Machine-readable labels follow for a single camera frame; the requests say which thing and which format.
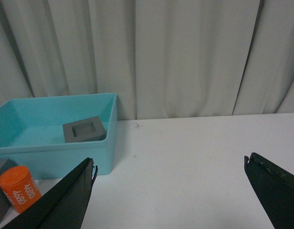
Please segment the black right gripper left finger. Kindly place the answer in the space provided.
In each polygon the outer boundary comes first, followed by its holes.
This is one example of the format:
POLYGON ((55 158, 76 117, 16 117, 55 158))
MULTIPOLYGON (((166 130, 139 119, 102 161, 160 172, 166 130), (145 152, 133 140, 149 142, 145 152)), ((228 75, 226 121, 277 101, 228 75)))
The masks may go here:
POLYGON ((86 158, 4 229, 79 229, 98 167, 86 158))

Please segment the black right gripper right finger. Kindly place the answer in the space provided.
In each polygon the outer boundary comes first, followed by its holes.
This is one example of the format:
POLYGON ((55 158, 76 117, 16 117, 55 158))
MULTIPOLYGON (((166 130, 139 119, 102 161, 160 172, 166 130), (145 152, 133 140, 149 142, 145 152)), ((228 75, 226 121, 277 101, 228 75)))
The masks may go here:
POLYGON ((244 157, 245 174, 276 229, 294 229, 294 175, 265 157, 244 157))

